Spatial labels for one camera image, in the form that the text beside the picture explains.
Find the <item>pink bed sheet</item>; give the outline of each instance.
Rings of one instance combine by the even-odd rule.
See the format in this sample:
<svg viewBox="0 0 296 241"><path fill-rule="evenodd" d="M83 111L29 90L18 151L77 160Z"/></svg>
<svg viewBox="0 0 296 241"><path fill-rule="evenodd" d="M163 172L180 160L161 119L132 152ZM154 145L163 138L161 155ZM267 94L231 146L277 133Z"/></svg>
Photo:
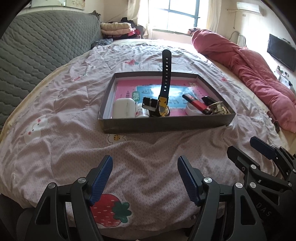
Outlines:
<svg viewBox="0 0 296 241"><path fill-rule="evenodd" d="M259 53L204 29L193 34L192 44L199 53L229 68L264 102L284 130L296 133L295 96L276 79Z"/></svg>

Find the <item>yellow folded blanket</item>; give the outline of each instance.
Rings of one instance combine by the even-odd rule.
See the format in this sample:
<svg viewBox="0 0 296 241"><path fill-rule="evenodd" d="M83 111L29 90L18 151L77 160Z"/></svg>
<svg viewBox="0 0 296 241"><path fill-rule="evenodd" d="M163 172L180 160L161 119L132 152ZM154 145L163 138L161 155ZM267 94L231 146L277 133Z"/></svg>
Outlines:
<svg viewBox="0 0 296 241"><path fill-rule="evenodd" d="M130 28L131 24L130 23L101 23L100 27L102 30L112 31L112 30Z"/></svg>
<svg viewBox="0 0 296 241"><path fill-rule="evenodd" d="M101 32L103 35L123 35L123 34L128 34L132 32L132 28L124 28L124 29L118 29L118 30L111 30L111 31L106 31L101 29Z"/></svg>

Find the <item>cream curtain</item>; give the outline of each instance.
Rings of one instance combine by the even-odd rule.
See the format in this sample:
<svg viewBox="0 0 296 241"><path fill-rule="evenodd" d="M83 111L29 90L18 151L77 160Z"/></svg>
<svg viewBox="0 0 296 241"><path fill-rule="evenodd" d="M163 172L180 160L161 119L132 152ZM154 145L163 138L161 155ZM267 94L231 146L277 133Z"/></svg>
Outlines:
<svg viewBox="0 0 296 241"><path fill-rule="evenodd" d="M145 39L152 39L149 12L149 0L128 0L128 20L133 20L135 24L145 28Z"/></svg>
<svg viewBox="0 0 296 241"><path fill-rule="evenodd" d="M209 0L206 29L217 32L221 13L222 0Z"/></svg>

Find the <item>red strawberry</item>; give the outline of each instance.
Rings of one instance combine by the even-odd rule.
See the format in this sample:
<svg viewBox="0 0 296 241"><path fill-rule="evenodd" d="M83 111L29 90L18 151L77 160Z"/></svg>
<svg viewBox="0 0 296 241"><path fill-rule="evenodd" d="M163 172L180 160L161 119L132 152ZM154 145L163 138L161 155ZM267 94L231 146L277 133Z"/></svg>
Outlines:
<svg viewBox="0 0 296 241"><path fill-rule="evenodd" d="M94 220L104 227L116 227L120 223L127 223L127 216L131 215L128 210L129 203L123 202L112 194L102 194L100 200L91 207Z"/></svg>

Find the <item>window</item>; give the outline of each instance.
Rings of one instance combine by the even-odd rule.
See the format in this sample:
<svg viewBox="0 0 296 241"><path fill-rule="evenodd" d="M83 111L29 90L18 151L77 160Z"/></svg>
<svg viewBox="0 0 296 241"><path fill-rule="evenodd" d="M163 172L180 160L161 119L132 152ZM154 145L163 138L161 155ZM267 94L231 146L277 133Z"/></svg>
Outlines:
<svg viewBox="0 0 296 241"><path fill-rule="evenodd" d="M205 28L209 0L150 0L150 22L154 29L187 33Z"/></svg>

